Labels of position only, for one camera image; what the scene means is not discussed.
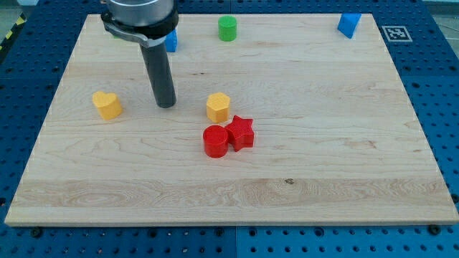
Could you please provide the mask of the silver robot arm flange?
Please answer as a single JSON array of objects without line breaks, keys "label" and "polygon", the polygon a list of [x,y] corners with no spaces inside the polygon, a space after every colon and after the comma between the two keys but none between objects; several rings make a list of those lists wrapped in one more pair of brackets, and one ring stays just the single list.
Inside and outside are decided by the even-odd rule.
[{"label": "silver robot arm flange", "polygon": [[174,0],[107,0],[101,14],[104,29],[112,35],[142,47],[164,43],[179,23]]}]

